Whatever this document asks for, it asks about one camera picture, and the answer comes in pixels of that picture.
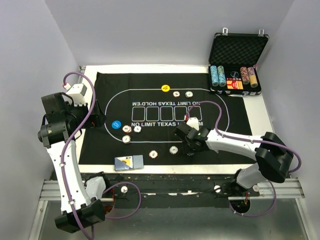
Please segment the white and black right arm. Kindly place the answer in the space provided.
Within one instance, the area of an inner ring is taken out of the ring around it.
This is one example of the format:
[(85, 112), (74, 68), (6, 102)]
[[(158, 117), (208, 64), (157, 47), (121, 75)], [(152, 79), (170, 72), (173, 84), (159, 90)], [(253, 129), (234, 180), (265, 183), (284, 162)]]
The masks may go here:
[(273, 132), (266, 132), (263, 136), (245, 136), (217, 132), (204, 126), (196, 129), (183, 122), (173, 134), (192, 152), (225, 151), (253, 159), (255, 163), (237, 170), (230, 183), (230, 191), (236, 196), (243, 195), (261, 182), (284, 183), (294, 157), (293, 152)]

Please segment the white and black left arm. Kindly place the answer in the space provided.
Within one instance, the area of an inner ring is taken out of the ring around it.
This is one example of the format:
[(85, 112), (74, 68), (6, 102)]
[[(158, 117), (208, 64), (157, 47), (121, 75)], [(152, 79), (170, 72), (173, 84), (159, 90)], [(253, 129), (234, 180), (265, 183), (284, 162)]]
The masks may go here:
[(105, 220), (101, 198), (110, 194), (110, 181), (103, 171), (82, 179), (75, 135), (102, 127), (106, 117), (97, 101), (93, 107), (78, 105), (64, 92), (43, 96), (41, 101), (45, 115), (37, 136), (52, 160), (61, 199), (61, 215), (55, 218), (55, 225), (75, 233)]

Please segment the grey white 1 chip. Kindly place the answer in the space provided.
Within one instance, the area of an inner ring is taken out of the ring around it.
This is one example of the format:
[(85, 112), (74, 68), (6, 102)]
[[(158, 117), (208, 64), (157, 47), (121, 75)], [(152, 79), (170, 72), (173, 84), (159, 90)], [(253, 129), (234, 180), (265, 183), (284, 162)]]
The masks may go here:
[(129, 144), (129, 143), (131, 142), (131, 137), (130, 137), (129, 135), (124, 135), (124, 136), (122, 137), (122, 142), (123, 142), (124, 144)]

